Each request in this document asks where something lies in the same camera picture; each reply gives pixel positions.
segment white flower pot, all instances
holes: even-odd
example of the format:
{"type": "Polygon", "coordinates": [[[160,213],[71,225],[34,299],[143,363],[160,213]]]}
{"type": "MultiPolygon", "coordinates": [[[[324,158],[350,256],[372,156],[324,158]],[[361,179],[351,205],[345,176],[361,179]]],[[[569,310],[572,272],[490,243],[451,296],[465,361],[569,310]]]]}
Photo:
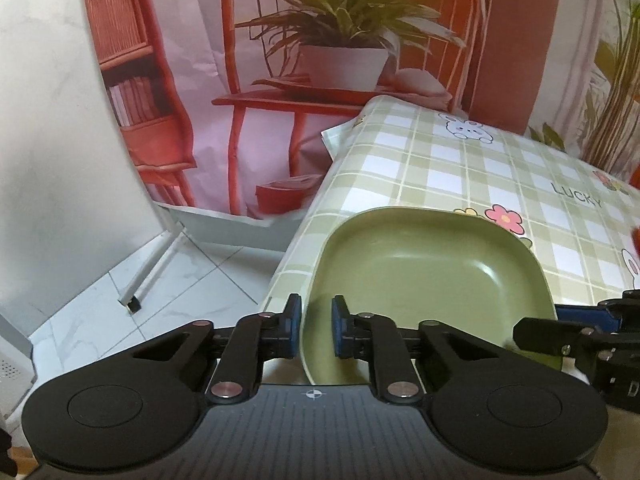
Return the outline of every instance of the white flower pot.
{"type": "Polygon", "coordinates": [[[301,45],[300,54],[316,88],[372,91],[386,63],[386,48],[301,45]]]}

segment checkered tablecloth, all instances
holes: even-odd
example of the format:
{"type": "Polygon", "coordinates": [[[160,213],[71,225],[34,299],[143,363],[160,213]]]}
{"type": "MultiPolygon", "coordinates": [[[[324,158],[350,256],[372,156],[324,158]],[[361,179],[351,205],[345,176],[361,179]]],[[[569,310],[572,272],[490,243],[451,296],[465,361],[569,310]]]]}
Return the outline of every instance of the checkered tablecloth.
{"type": "Polygon", "coordinates": [[[329,234],[353,214],[387,205],[496,221],[530,246],[556,303],[595,304],[640,287],[631,239],[640,192],[565,153],[388,96],[324,132],[324,140],[334,164],[264,310],[279,312],[292,292],[306,302],[329,234]]]}

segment cartoon bunny print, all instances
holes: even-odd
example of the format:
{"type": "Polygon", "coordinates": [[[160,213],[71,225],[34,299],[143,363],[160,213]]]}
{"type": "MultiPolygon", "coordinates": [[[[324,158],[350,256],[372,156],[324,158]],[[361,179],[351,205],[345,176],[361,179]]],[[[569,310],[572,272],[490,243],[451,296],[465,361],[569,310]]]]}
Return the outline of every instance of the cartoon bunny print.
{"type": "Polygon", "coordinates": [[[634,280],[634,288],[640,288],[640,266],[636,259],[626,249],[622,249],[622,258],[625,261],[626,268],[631,272],[634,280]]]}
{"type": "Polygon", "coordinates": [[[473,121],[463,121],[459,117],[447,114],[439,114],[440,117],[447,120],[447,130],[459,139],[473,139],[491,144],[494,138],[482,129],[482,124],[473,121]]]}

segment green tray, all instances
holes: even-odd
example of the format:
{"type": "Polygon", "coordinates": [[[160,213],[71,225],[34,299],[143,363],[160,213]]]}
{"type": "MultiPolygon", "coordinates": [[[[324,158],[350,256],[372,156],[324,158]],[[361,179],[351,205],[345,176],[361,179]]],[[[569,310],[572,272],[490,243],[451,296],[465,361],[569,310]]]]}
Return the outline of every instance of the green tray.
{"type": "Polygon", "coordinates": [[[523,317],[556,319],[542,268],[521,241],[482,218],[439,210],[368,210],[326,240],[302,321],[302,361],[314,384],[367,380],[358,361],[334,357],[337,294],[353,314],[383,314],[406,328],[436,319],[500,346],[523,317]]]}

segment white wall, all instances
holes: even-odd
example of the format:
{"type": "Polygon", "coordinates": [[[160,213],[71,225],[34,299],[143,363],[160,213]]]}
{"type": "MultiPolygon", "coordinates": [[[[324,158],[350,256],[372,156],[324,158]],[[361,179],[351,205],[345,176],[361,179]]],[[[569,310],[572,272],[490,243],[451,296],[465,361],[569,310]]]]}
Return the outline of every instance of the white wall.
{"type": "Polygon", "coordinates": [[[0,313],[29,334],[161,232],[83,0],[0,0],[0,313]]]}

